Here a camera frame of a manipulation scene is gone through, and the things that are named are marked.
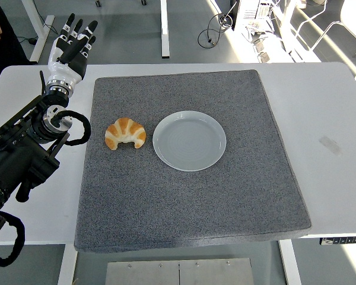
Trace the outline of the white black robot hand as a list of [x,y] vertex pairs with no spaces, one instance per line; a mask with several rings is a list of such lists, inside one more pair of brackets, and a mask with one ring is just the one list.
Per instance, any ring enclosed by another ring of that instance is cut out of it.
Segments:
[[48,60],[50,80],[68,83],[71,87],[83,80],[87,69],[88,54],[96,41],[94,31],[98,21],[83,27],[83,20],[74,23],[72,13],[53,42]]

